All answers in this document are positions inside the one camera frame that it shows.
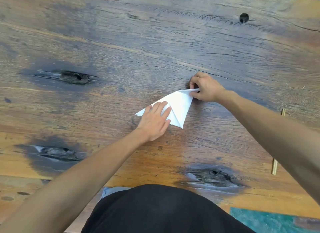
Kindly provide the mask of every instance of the white paper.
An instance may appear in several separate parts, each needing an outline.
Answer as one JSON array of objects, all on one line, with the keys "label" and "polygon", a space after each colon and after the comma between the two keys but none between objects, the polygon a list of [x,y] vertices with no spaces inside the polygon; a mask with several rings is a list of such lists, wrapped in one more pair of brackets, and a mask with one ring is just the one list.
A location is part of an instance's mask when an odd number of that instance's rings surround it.
[{"label": "white paper", "polygon": [[[161,115],[165,112],[165,110],[168,107],[171,106],[172,110],[167,120],[171,120],[171,125],[183,128],[183,123],[186,119],[188,110],[191,105],[191,101],[193,99],[193,97],[189,95],[191,91],[199,91],[199,89],[178,90],[154,102],[153,104],[151,104],[151,106],[153,106],[157,102],[167,101],[168,104],[166,104],[166,106],[163,108]],[[144,114],[144,110],[145,109],[137,112],[135,115],[141,117]]]}]

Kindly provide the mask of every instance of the paper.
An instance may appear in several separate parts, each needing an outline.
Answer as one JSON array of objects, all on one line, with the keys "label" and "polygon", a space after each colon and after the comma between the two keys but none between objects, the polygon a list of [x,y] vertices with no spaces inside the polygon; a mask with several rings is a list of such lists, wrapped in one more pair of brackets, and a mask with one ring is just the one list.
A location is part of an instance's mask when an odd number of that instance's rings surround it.
[{"label": "paper", "polygon": [[[191,105],[191,101],[193,99],[193,97],[191,97],[189,95],[191,91],[199,91],[199,89],[178,90],[178,91],[171,93],[171,94],[163,97],[162,99],[154,102],[153,104],[151,104],[151,106],[153,106],[157,102],[167,101],[168,104],[166,104],[166,106],[163,108],[161,115],[165,112],[165,110],[168,107],[171,106],[172,110],[171,110],[167,120],[168,119],[171,120],[170,121],[171,125],[183,128],[183,123],[186,119],[188,110]],[[139,111],[135,115],[141,117],[144,114],[144,110],[145,109]]]}]

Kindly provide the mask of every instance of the thin yellow stick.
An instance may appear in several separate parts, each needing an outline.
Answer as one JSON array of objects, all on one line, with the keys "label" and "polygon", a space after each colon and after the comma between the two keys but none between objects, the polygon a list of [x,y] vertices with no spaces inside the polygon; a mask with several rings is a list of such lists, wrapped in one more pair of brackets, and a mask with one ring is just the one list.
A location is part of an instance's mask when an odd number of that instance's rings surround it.
[{"label": "thin yellow stick", "polygon": [[[283,108],[281,111],[281,115],[285,116],[285,114],[286,114],[286,110]],[[271,174],[273,175],[277,174],[277,168],[278,168],[278,161],[276,159],[273,159]]]}]

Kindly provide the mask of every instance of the triangular paper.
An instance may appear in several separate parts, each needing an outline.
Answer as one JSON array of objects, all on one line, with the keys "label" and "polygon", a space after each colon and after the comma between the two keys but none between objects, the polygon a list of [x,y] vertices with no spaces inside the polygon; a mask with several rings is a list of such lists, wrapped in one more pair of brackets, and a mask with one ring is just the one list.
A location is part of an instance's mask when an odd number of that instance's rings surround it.
[{"label": "triangular paper", "polygon": [[[183,128],[183,123],[186,119],[188,110],[191,105],[191,101],[193,99],[193,97],[191,97],[189,95],[191,91],[199,91],[199,89],[178,90],[178,91],[171,93],[171,94],[163,97],[162,99],[154,102],[153,104],[151,104],[151,106],[153,106],[157,102],[167,101],[168,104],[163,108],[161,114],[163,114],[165,112],[165,110],[169,106],[171,106],[172,110],[171,110],[167,120],[168,119],[171,120],[170,121],[171,125]],[[141,117],[144,114],[144,110],[145,109],[139,111],[135,115]]]}]

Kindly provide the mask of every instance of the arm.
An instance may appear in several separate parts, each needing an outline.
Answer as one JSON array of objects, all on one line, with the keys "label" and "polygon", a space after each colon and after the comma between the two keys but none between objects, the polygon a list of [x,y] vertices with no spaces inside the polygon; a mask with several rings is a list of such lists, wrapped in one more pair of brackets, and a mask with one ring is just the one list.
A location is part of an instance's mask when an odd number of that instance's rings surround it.
[{"label": "arm", "polygon": [[62,233],[143,143],[162,136],[169,126],[166,102],[146,107],[133,132],[99,150],[42,187],[1,226],[0,233]]},{"label": "arm", "polygon": [[254,139],[320,204],[320,134],[224,89],[205,73],[191,78],[193,97],[228,109]]}]

